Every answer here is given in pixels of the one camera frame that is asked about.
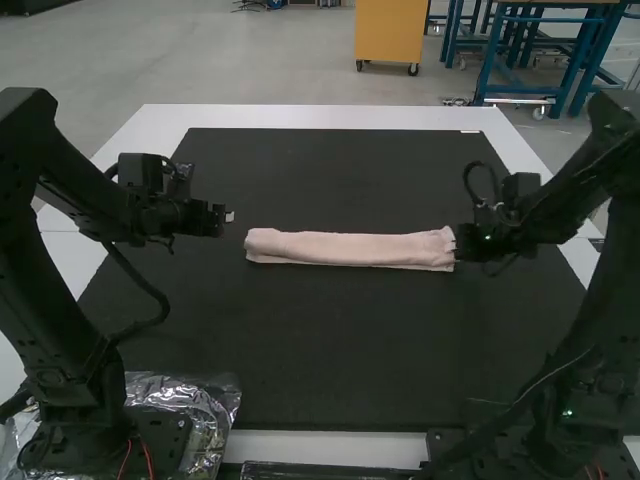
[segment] silver foil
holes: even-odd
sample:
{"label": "silver foil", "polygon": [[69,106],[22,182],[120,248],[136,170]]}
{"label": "silver foil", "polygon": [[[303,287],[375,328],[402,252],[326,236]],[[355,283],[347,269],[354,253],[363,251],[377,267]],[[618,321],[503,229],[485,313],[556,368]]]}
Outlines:
{"label": "silver foil", "polygon": [[[181,412],[189,415],[193,422],[180,468],[171,478],[215,478],[240,406],[241,392],[235,375],[184,378],[152,372],[128,372],[125,378],[126,406]],[[33,437],[39,424],[35,407],[19,413],[7,422],[4,428],[4,447],[0,439],[0,480],[115,478],[115,475],[65,476],[51,471],[25,473],[18,469],[18,453]]]}

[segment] caster wheel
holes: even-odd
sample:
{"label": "caster wheel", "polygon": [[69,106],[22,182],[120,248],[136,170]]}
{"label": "caster wheel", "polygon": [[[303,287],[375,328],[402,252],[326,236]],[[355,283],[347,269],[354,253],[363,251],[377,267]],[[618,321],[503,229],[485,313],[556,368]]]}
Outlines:
{"label": "caster wheel", "polygon": [[534,120],[537,120],[538,122],[540,120],[543,120],[544,117],[547,116],[547,106],[546,105],[539,106],[533,111],[531,116],[533,117]]}

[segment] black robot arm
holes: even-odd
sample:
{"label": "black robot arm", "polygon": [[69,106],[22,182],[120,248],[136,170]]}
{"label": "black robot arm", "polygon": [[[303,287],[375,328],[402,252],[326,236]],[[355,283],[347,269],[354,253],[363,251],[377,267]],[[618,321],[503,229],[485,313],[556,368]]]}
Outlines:
{"label": "black robot arm", "polygon": [[[533,256],[540,244],[562,244],[608,198],[637,193],[640,177],[638,95],[612,92],[589,102],[592,131],[546,184],[540,175],[516,173],[499,182],[491,168],[471,163],[464,172],[474,222],[460,225],[459,260],[486,262],[505,255]],[[474,192],[471,173],[488,169],[494,198]]]}
{"label": "black robot arm", "polygon": [[[22,359],[23,387],[39,402],[42,418],[21,463],[64,470],[113,457],[136,426],[123,409],[115,342],[85,318],[49,257],[31,209],[34,193],[102,242],[161,302],[164,296],[135,276],[114,243],[170,247],[174,234],[217,237],[227,217],[224,205],[191,198],[194,165],[121,154],[105,175],[58,131],[56,108],[45,90],[0,92],[0,330]],[[116,174],[118,183],[109,178]],[[0,412],[11,413],[25,397],[23,390]]]}
{"label": "black robot arm", "polygon": [[[580,311],[555,353],[508,408],[434,459],[416,480],[440,478],[440,473],[442,478],[484,478],[478,464],[495,467],[491,478],[496,480],[578,478],[603,448],[618,447],[630,413],[637,411],[640,95],[598,93],[589,103],[589,114],[589,138],[543,186],[539,175],[528,173],[499,182],[480,162],[464,172],[474,222],[457,228],[459,260],[485,263],[509,255],[532,257],[540,244],[569,240],[588,215],[611,198],[609,225]],[[493,198],[481,198],[471,186],[475,169],[488,170]],[[494,437],[527,410],[534,426],[522,446],[509,454],[492,454]],[[469,476],[446,476],[470,458]],[[614,460],[619,461],[618,454]]]}

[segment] concrete floor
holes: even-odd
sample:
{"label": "concrete floor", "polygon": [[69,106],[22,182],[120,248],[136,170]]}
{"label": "concrete floor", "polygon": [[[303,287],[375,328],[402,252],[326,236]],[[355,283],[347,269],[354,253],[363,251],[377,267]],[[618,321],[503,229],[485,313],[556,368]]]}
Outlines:
{"label": "concrete floor", "polygon": [[[83,0],[0,18],[0,88],[47,88],[59,127],[86,155],[145,103],[439,105],[475,88],[480,64],[446,70],[437,36],[425,37],[417,78],[390,65],[356,73],[350,8],[230,10],[230,0]],[[441,1],[432,9],[445,10]],[[504,111],[553,171],[589,131],[586,118]]]}

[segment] rolled towel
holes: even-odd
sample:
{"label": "rolled towel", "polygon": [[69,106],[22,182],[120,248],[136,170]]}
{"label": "rolled towel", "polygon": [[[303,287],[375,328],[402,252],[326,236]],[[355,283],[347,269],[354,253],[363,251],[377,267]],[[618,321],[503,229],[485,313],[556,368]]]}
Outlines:
{"label": "rolled towel", "polygon": [[449,227],[406,235],[280,232],[252,228],[244,242],[256,263],[302,263],[452,272],[455,236]]}

